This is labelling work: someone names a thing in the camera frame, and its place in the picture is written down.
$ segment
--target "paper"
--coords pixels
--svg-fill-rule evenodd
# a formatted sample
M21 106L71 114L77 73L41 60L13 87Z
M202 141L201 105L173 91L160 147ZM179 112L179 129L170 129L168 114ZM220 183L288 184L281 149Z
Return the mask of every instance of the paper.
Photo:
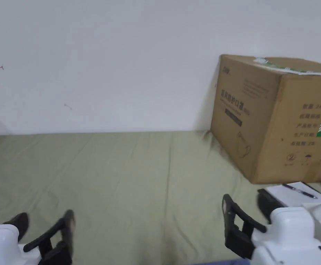
M321 193L309 186L305 185L303 182L290 183L290 186L308 192L316 198L310 198L309 196L303 195L295 190L283 187L282 185L268 187L265 190L273 195L277 200L279 200L286 207L300 207L302 204L306 203L321 203Z

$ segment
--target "blue pen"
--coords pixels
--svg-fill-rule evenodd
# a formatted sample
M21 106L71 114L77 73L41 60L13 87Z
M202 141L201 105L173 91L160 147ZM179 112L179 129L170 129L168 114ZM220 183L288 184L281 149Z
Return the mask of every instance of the blue pen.
M305 192L305 191L303 191L303 190L296 189L296 188L294 188L294 187L292 187L292 186L289 186L288 184L282 184L282 185L283 185L283 187L286 187L286 188L288 188L288 189L294 190L294 191L296 191L296 192L298 192L298 193L301 193L301 194L303 194L303 195L305 195L305 196L308 196L308 197L310 197L310 198L317 198L316 196L313 196L313 195L310 194L310 193L307 193L307 192Z

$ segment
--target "mattress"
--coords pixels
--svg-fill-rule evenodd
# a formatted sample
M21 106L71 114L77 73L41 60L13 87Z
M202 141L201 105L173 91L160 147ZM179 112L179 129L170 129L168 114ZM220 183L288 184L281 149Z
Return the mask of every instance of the mattress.
M27 243L73 209L78 265L235 259L222 197L265 223L261 187L209 132L0 136L0 223L28 212Z

